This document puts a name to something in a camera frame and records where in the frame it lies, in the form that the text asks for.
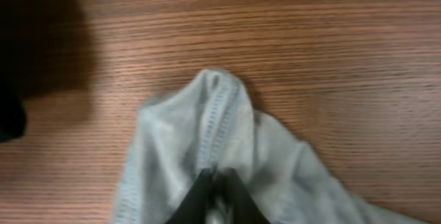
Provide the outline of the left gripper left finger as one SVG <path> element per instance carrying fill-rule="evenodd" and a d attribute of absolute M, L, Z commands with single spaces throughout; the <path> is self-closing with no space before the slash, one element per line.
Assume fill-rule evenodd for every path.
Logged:
<path fill-rule="evenodd" d="M 205 224 L 213 182 L 212 171 L 201 170 L 185 198 L 165 224 Z"/>

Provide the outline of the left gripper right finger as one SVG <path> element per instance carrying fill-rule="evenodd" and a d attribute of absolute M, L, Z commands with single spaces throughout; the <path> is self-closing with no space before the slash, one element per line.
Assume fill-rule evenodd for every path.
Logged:
<path fill-rule="evenodd" d="M 230 206 L 230 223 L 269 224 L 236 170 L 230 169 L 224 173 L 224 197 Z"/>

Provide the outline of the light blue t-shirt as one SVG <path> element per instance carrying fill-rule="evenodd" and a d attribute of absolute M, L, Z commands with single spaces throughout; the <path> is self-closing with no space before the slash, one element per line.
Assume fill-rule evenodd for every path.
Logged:
<path fill-rule="evenodd" d="M 113 223 L 165 223 L 189 192 L 235 171 L 270 223 L 411 223 L 348 192 L 307 142 L 254 109 L 240 79 L 202 70 L 139 108 Z"/>

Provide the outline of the black folded garment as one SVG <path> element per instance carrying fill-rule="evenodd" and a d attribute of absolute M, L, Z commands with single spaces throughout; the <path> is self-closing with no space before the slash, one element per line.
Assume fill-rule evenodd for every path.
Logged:
<path fill-rule="evenodd" d="M 11 85 L 1 77 L 1 143 L 25 134 L 27 115 L 22 101 Z"/>

